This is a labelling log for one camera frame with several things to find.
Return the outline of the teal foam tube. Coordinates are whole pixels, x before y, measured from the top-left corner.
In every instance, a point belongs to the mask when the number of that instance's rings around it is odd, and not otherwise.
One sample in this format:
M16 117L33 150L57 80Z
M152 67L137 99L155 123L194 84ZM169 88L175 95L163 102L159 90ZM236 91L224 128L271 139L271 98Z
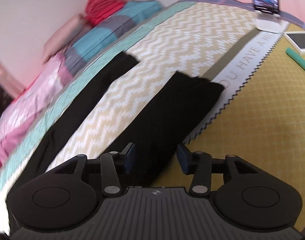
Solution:
M287 48L285 53L305 71L305 60L298 53L291 48Z

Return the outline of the white tablet device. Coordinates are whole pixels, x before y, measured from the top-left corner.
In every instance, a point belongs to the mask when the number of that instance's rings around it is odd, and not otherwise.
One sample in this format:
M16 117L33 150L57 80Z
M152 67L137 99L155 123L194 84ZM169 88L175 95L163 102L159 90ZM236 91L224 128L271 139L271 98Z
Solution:
M284 37L299 55L305 55L305 31L288 31Z

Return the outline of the red clothes pile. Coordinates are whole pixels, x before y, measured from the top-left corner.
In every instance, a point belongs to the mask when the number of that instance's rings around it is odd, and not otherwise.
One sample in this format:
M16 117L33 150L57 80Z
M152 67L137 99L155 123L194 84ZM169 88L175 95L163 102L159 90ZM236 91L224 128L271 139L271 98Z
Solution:
M84 13L89 24L95 27L115 12L121 10L125 3L122 0L88 0Z

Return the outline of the white phone stand base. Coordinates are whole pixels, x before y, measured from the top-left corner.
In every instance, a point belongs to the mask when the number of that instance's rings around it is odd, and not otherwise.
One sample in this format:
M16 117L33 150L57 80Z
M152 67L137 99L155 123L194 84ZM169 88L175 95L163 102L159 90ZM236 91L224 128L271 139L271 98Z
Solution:
M256 12L255 26L259 31L279 34L288 28L289 22L283 20L279 15Z

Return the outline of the patterned bed quilt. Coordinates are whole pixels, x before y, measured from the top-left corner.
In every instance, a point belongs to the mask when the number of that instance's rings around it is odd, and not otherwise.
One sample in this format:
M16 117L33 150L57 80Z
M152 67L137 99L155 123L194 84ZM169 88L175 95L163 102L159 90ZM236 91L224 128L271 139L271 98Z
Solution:
M0 233L16 230L20 185L84 154L136 145L134 186L188 186L178 143L238 155L293 186L305 226L305 70L255 13L178 2L99 52L34 122L0 169Z

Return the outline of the pink and blue folded duvet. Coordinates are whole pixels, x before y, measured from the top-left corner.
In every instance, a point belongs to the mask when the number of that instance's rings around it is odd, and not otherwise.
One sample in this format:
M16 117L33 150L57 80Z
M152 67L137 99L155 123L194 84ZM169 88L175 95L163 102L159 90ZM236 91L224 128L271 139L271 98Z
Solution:
M88 31L66 52L58 52L51 57L35 81L1 115L1 163L6 162L39 114L97 53L162 8L158 1L129 1L121 10Z

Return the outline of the pink pillow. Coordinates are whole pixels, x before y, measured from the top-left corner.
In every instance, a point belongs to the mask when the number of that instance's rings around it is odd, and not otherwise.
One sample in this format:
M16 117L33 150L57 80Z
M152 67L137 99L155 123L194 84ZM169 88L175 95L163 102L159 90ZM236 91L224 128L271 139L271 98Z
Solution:
M83 30L86 30L87 20L82 14L76 14L61 26L44 44L41 63L45 64L53 55L63 49Z

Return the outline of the black pants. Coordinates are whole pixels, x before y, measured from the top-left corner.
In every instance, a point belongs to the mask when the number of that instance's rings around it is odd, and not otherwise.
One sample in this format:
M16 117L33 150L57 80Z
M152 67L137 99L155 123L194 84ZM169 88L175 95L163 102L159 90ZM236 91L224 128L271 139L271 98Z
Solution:
M139 61L124 52L105 65L44 135L15 187L78 154L97 159L131 142L136 155L126 183L151 185L224 87L176 71L160 88L140 88L143 79L135 79L137 70Z

